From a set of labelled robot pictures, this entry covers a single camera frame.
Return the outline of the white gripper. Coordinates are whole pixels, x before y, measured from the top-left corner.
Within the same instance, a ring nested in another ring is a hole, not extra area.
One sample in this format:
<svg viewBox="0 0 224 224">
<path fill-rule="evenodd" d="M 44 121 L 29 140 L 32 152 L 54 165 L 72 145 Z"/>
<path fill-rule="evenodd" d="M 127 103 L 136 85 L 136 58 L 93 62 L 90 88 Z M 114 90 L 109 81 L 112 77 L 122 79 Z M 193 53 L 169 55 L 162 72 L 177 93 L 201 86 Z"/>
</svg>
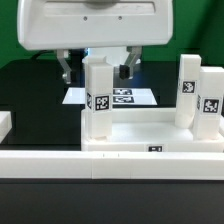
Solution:
<svg viewBox="0 0 224 224">
<path fill-rule="evenodd" d="M 27 50 L 57 50 L 66 84 L 76 81 L 66 49 L 128 47 L 119 66 L 132 79 L 142 47 L 173 35 L 173 0 L 18 0 L 17 34 Z"/>
</svg>

